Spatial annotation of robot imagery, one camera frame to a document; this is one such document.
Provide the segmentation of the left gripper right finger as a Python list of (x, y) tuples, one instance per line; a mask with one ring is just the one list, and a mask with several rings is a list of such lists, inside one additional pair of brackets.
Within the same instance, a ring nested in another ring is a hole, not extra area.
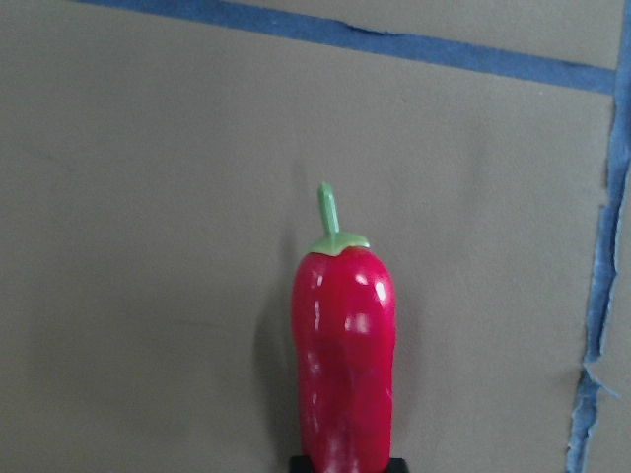
[(409, 467), (404, 458), (393, 457), (389, 460), (387, 473), (409, 473)]

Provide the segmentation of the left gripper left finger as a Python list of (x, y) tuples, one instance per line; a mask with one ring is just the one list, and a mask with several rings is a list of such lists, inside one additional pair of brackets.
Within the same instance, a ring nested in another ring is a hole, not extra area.
[(305, 455), (292, 456), (289, 459), (290, 473), (313, 473), (314, 468), (311, 460)]

